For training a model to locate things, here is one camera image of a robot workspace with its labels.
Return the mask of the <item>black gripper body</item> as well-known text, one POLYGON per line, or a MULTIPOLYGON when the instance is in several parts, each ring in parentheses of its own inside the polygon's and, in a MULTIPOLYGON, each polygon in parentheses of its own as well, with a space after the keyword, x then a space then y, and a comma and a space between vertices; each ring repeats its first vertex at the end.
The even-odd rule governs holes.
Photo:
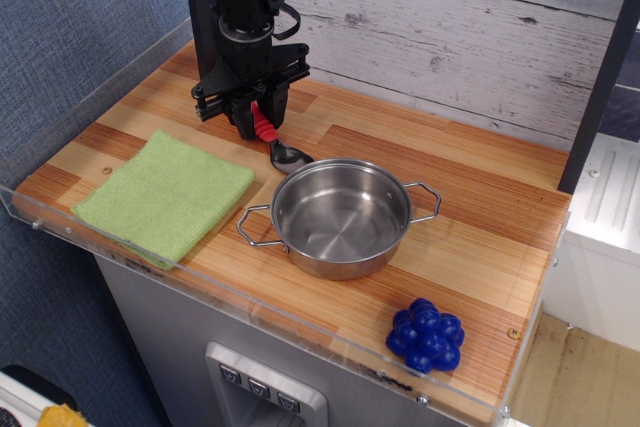
POLYGON ((255 101, 259 105, 268 85, 287 84, 290 87, 309 75, 306 61, 309 46, 304 43, 273 45, 270 37, 250 43, 226 39, 229 53, 225 59, 233 76, 223 86, 213 88, 204 86, 200 79, 191 91, 196 112, 203 121, 221 114, 232 121, 234 102, 255 101))

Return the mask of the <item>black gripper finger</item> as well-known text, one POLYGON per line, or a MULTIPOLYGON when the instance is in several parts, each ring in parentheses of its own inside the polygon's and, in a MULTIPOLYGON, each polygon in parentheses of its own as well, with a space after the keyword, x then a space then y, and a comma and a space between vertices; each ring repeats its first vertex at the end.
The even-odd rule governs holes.
POLYGON ((288 102, 287 84, 268 85, 259 99, 259 108, 273 126, 281 126, 285 119, 288 102))
POLYGON ((232 104, 231 119, 242 139, 254 140, 256 138, 250 101, 234 102, 232 104))

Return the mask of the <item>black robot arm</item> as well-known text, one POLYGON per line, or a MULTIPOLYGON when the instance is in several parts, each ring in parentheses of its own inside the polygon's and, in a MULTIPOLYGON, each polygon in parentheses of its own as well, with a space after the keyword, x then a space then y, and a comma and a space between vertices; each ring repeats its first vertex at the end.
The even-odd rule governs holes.
POLYGON ((251 106, 273 124, 284 121, 290 85, 309 74, 300 28, 286 0, 188 0, 199 83, 196 111, 206 121, 225 115, 245 140, 255 137, 251 106))

